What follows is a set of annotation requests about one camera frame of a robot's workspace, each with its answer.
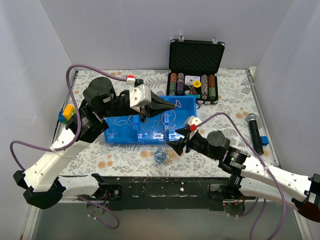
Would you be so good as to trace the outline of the blue plastic divided bin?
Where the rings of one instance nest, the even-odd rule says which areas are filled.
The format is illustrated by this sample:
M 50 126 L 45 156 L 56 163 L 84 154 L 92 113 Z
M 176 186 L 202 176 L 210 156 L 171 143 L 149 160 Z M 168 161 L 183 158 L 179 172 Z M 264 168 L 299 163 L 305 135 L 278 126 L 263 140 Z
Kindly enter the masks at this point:
M 162 96 L 163 100 L 176 104 L 174 110 L 148 118 L 142 123 L 138 115 L 106 118 L 109 128 L 104 132 L 108 144 L 116 145 L 164 145 L 176 141 L 190 116 L 197 116 L 196 98 L 193 96 Z

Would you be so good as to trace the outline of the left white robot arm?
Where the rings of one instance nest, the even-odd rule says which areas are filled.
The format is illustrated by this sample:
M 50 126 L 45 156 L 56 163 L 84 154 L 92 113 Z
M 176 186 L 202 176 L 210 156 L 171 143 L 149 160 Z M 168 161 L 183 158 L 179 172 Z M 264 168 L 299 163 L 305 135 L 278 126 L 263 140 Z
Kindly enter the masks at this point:
M 13 174 L 17 185 L 25 190 L 24 199 L 32 206 L 48 209 L 63 198 L 79 195 L 103 199 L 107 184 L 99 174 L 60 176 L 60 173 L 109 128 L 106 118 L 138 115 L 146 122 L 175 108 L 173 103 L 154 94 L 141 79 L 116 95 L 109 78 L 97 77 L 83 91 L 83 97 L 78 114 L 67 121 L 51 148 L 34 165 Z

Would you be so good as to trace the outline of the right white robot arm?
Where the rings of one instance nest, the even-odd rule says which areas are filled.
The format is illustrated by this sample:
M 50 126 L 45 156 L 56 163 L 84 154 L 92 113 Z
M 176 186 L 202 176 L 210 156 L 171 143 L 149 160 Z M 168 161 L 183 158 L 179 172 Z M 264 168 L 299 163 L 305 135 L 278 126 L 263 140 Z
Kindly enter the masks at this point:
M 182 136 L 167 141 L 179 156 L 194 150 L 218 161 L 218 167 L 230 175 L 226 185 L 214 190 L 221 199 L 239 197 L 262 198 L 284 203 L 313 222 L 320 221 L 320 176 L 299 175 L 274 166 L 267 166 L 255 156 L 230 145 L 221 131 L 212 131 L 207 137 L 188 128 L 180 128 Z

